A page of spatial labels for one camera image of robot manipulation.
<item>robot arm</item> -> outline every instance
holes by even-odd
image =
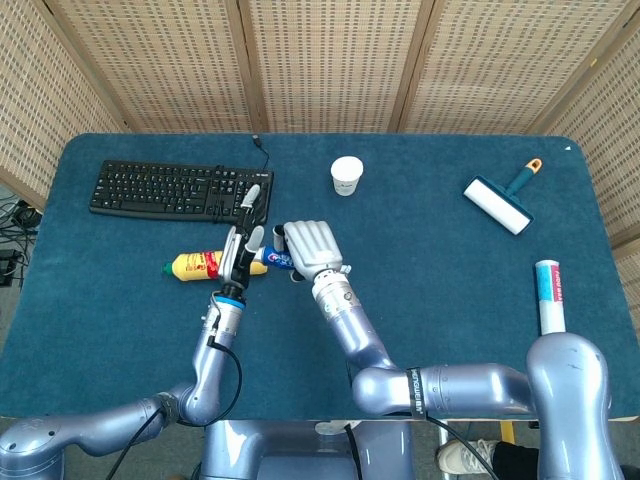
[[[94,457],[122,450],[159,410],[136,443],[151,440],[176,420],[176,393],[161,393],[96,414],[20,420],[0,437],[0,479],[61,480],[66,446],[76,444]]]
[[[221,259],[223,286],[211,296],[193,356],[196,383],[96,414],[19,421],[0,436],[0,480],[62,480],[66,446],[77,444],[92,456],[116,452],[149,420],[135,443],[155,438],[179,418],[198,426],[217,419],[225,350],[235,338],[245,304],[243,292],[249,285],[249,266],[262,241],[263,229],[255,225],[253,210],[258,194],[259,187],[252,187],[227,237]]]
[[[401,370],[389,358],[345,275],[325,222],[290,222],[285,241],[294,266],[313,282],[313,296],[347,359],[362,370],[354,401],[374,414],[537,414],[540,479],[621,480],[607,427],[606,361],[595,345],[570,333],[545,335],[527,355],[527,374],[496,364]]]

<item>mustard bottle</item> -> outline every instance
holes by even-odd
[[[191,280],[210,280],[218,278],[218,268],[222,252],[182,253],[173,262],[164,264],[162,271],[173,275],[183,282]],[[257,260],[251,262],[251,275],[262,275],[267,267]]]

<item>toothpaste tube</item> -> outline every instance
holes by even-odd
[[[540,332],[542,335],[565,332],[564,307],[560,264],[555,260],[536,263],[538,281],[538,306],[540,307]]]
[[[261,247],[256,253],[255,260],[263,265],[273,265],[284,270],[293,270],[293,259],[285,252],[278,252],[273,247]]]

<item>shoe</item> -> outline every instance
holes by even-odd
[[[496,449],[498,440],[478,440],[469,442],[480,456],[491,466],[493,452]],[[465,475],[469,473],[487,473],[487,470],[478,461],[476,456],[465,447],[459,440],[452,440],[445,444],[438,451],[438,467],[444,473],[452,475]]]

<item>black keyboard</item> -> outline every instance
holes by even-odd
[[[203,165],[107,160],[89,203],[94,213],[158,220],[234,223],[253,185],[258,222],[266,223],[273,172]]]

